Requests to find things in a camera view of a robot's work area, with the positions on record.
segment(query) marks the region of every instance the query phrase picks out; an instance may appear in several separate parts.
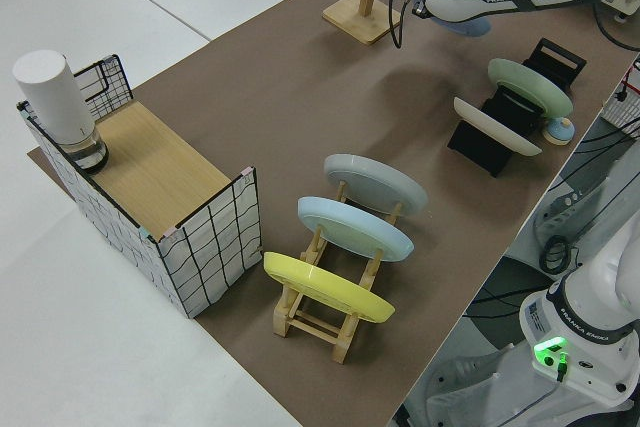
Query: light blue plate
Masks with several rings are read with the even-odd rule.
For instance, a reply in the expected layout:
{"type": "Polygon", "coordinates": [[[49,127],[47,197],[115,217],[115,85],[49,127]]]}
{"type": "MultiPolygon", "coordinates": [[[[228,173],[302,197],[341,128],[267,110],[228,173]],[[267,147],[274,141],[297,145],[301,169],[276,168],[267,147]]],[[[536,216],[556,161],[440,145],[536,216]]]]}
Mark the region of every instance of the light blue plate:
{"type": "Polygon", "coordinates": [[[382,249],[385,262],[404,260],[413,251],[411,239],[393,225],[335,200],[302,197],[298,217],[312,232],[320,226],[320,235],[327,242],[369,259],[378,249],[382,249]]]}
{"type": "Polygon", "coordinates": [[[345,196],[377,212],[390,214],[398,203],[399,215],[420,212],[427,205],[424,189],[411,177],[376,160],[351,154],[334,154],[324,161],[329,181],[347,183],[345,196]]]}

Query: yellow plate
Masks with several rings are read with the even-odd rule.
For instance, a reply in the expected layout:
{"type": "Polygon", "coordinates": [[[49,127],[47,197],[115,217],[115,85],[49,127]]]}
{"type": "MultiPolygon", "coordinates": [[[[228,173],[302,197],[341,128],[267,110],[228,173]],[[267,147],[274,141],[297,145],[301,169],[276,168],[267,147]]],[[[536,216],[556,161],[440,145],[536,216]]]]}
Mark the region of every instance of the yellow plate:
{"type": "Polygon", "coordinates": [[[396,310],[367,289],[293,257],[265,252],[264,270],[296,292],[369,322],[384,322],[396,310]]]}

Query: plate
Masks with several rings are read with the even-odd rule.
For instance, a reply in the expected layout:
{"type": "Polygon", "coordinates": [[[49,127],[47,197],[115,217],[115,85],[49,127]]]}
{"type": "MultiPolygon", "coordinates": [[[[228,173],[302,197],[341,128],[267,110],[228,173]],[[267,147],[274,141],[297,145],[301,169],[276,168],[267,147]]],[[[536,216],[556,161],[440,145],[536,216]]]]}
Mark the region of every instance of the plate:
{"type": "Polygon", "coordinates": [[[369,322],[384,322],[396,310],[373,292],[293,257],[265,252],[264,270],[273,279],[296,292],[369,322]]]}
{"type": "Polygon", "coordinates": [[[411,177],[382,162],[351,154],[334,154],[324,161],[324,173],[334,185],[347,183],[345,195],[385,214],[402,203],[399,215],[415,214],[428,202],[425,190],[411,177]]]}
{"type": "Polygon", "coordinates": [[[542,152],[542,149],[537,145],[532,144],[524,137],[516,134],[513,130],[502,125],[493,117],[489,117],[481,110],[458,97],[453,99],[453,108],[466,122],[487,134],[496,142],[500,142],[509,150],[528,157],[538,155],[542,152]]]}
{"type": "Polygon", "coordinates": [[[369,259],[382,249],[383,261],[399,262],[413,251],[411,239],[393,225],[342,202],[302,197],[298,217],[312,232],[320,226],[320,236],[327,242],[369,259]]]}
{"type": "Polygon", "coordinates": [[[535,70],[506,59],[489,62],[489,78],[533,102],[549,118],[566,117],[573,111],[573,103],[560,87],[535,70]]]}

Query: small blue object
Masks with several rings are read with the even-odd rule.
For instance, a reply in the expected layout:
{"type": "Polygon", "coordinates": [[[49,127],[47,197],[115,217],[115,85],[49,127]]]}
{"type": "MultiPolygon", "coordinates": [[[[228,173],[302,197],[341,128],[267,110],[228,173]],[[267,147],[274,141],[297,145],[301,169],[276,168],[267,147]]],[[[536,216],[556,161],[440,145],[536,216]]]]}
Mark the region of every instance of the small blue object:
{"type": "Polygon", "coordinates": [[[565,145],[571,142],[575,133],[575,126],[565,117],[549,119],[542,132],[545,139],[558,145],[565,145]]]}
{"type": "Polygon", "coordinates": [[[453,33],[467,37],[481,37],[491,30],[491,23],[484,17],[464,22],[447,22],[437,17],[430,17],[430,19],[453,33]]]}

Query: mint green plate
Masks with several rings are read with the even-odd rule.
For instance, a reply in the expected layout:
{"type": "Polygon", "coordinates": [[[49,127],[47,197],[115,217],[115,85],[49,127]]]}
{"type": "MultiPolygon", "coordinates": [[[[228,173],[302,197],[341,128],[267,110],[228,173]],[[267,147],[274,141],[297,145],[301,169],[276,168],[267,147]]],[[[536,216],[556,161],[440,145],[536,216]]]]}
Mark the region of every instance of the mint green plate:
{"type": "Polygon", "coordinates": [[[522,64],[506,59],[489,62],[489,78],[533,102],[549,118],[566,117],[573,112],[573,103],[560,87],[522,64]]]}

